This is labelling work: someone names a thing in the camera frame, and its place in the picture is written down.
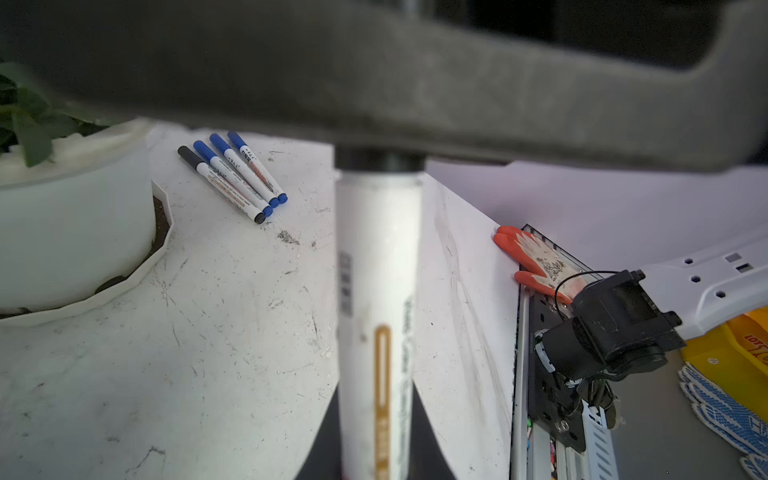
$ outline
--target marker pen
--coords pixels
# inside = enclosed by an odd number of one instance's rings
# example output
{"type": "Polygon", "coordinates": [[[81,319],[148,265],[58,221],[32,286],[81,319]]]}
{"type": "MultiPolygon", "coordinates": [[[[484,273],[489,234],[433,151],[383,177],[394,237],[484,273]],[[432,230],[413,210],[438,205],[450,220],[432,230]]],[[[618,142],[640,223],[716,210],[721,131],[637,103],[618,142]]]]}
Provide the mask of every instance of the marker pen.
{"type": "Polygon", "coordinates": [[[424,157],[336,146],[335,164],[343,478],[406,480],[424,157]]]}
{"type": "Polygon", "coordinates": [[[216,172],[235,187],[235,190],[239,191],[245,198],[247,198],[253,205],[259,210],[264,212],[265,216],[272,214],[272,207],[267,204],[266,201],[251,187],[248,182],[243,180],[235,173],[235,170],[227,165],[227,162],[221,160],[206,144],[201,141],[196,141],[192,144],[197,153],[202,155],[203,158],[214,168],[216,172]]]}
{"type": "Polygon", "coordinates": [[[230,161],[230,163],[240,172],[246,182],[253,187],[256,192],[259,193],[265,199],[269,198],[270,207],[274,208],[280,205],[280,201],[275,198],[275,194],[262,178],[259,177],[253,170],[250,169],[238,154],[232,150],[232,147],[224,141],[219,134],[212,134],[210,136],[210,142],[230,161]]]}
{"type": "Polygon", "coordinates": [[[243,139],[240,138],[240,135],[238,135],[236,131],[231,131],[227,133],[227,136],[240,150],[240,153],[243,154],[246,160],[248,160],[248,164],[251,168],[253,168],[253,171],[256,173],[256,175],[258,175],[261,181],[267,185],[275,195],[277,195],[277,200],[282,204],[286,203],[288,201],[288,196],[286,195],[285,191],[280,188],[280,185],[277,184],[277,180],[275,180],[275,178],[270,175],[270,172],[267,171],[266,167],[264,167],[264,164],[262,164],[259,159],[256,158],[256,155],[253,154],[250,148],[248,148],[248,145],[246,145],[243,139]]]}
{"type": "Polygon", "coordinates": [[[224,180],[221,175],[216,173],[216,171],[211,168],[209,164],[205,163],[205,160],[195,155],[194,152],[188,147],[179,147],[177,151],[179,155],[184,160],[186,160],[189,165],[192,166],[192,168],[197,170],[200,175],[208,180],[208,183],[213,185],[216,190],[221,192],[225,197],[229,198],[233,204],[237,205],[237,208],[241,209],[243,213],[248,216],[248,218],[256,223],[264,223],[266,214],[259,212],[258,208],[256,208],[245,197],[240,195],[237,190],[232,187],[232,185],[224,180]]]}

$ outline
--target yellow bag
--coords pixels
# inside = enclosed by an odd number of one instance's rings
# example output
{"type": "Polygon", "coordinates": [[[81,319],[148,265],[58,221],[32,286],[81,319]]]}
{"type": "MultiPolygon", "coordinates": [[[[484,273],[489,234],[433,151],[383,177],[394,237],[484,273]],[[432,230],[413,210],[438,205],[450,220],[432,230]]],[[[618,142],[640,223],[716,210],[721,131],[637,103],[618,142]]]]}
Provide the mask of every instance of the yellow bag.
{"type": "Polygon", "coordinates": [[[683,358],[768,422],[768,307],[688,340],[683,358]]]}
{"type": "Polygon", "coordinates": [[[768,365],[768,307],[738,316],[728,326],[739,345],[768,365]]]}

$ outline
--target white plant pot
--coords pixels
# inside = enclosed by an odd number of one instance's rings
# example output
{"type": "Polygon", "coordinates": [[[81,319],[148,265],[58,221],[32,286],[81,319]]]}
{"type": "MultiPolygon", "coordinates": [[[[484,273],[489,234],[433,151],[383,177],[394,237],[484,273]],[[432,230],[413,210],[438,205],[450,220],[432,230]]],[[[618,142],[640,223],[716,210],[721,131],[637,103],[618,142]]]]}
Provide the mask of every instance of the white plant pot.
{"type": "Polygon", "coordinates": [[[54,140],[55,162],[30,169],[19,151],[0,158],[1,314],[80,302],[143,262],[155,235],[150,128],[54,140]]]}

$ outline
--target black cable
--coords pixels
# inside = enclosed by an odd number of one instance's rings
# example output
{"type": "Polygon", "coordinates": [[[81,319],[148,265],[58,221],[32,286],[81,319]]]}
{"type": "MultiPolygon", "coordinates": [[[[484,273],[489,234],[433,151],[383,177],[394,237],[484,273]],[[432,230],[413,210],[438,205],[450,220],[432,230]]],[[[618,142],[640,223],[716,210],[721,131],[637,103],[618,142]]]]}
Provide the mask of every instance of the black cable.
{"type": "Polygon", "coordinates": [[[555,308],[557,308],[557,311],[560,314],[560,318],[563,321],[565,321],[566,318],[565,318],[565,315],[563,315],[563,312],[561,312],[560,308],[558,307],[558,290],[560,290],[560,287],[563,286],[563,283],[569,281],[570,279],[576,278],[577,276],[590,275],[592,273],[611,273],[611,274],[616,274],[618,272],[615,271],[615,270],[589,270],[588,272],[579,272],[579,273],[576,273],[575,275],[567,276],[567,277],[565,277],[565,280],[563,280],[560,283],[558,283],[557,288],[554,289],[554,306],[555,306],[555,308]]]}
{"type": "Polygon", "coordinates": [[[605,393],[605,387],[608,385],[607,380],[601,379],[598,382],[598,387],[595,389],[594,396],[591,399],[590,404],[592,405],[599,405],[600,401],[603,399],[603,394],[605,393]]]}
{"type": "MultiPolygon", "coordinates": [[[[578,385],[576,385],[576,395],[580,399],[583,398],[581,396],[581,394],[579,393],[579,390],[581,390],[584,387],[584,385],[587,385],[589,382],[593,382],[594,380],[602,379],[602,380],[611,380],[612,382],[619,382],[619,381],[621,381],[623,379],[626,379],[628,375],[629,375],[628,373],[620,373],[618,375],[609,375],[609,374],[603,373],[603,372],[595,373],[594,375],[590,375],[589,377],[587,377],[585,379],[582,379],[578,383],[578,385]]],[[[611,403],[608,405],[607,408],[604,408],[604,410],[608,410],[614,404],[614,393],[611,390],[611,386],[609,386],[607,384],[607,382],[605,383],[605,388],[607,389],[607,391],[609,392],[609,395],[611,396],[611,403]]],[[[585,400],[587,401],[587,403],[589,405],[594,406],[594,403],[591,401],[591,398],[589,396],[589,392],[587,392],[587,398],[585,400]]],[[[599,402],[600,399],[596,398],[596,399],[594,399],[594,401],[595,402],[599,402]]],[[[574,418],[574,416],[576,414],[578,414],[578,409],[579,409],[580,406],[581,406],[581,402],[578,402],[578,401],[575,402],[573,410],[571,410],[569,413],[564,414],[564,417],[567,418],[567,419],[574,418]]]]}

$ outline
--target blue cap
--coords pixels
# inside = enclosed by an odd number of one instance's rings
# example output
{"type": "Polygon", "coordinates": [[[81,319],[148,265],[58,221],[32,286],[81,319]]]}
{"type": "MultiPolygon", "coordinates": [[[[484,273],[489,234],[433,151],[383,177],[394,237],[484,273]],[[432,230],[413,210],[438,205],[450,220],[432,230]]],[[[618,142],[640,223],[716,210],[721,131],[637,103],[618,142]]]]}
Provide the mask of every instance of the blue cap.
{"type": "Polygon", "coordinates": [[[219,134],[211,134],[210,142],[214,144],[214,147],[216,147],[222,154],[232,148],[219,134]]]}
{"type": "Polygon", "coordinates": [[[195,150],[197,150],[197,153],[202,155],[207,161],[210,161],[211,158],[217,156],[213,150],[208,148],[206,144],[204,144],[199,140],[193,143],[192,146],[194,147],[195,150]]]}
{"type": "Polygon", "coordinates": [[[228,131],[227,136],[230,138],[230,140],[232,140],[232,143],[235,144],[237,148],[242,148],[243,145],[246,144],[236,131],[228,131]]]}

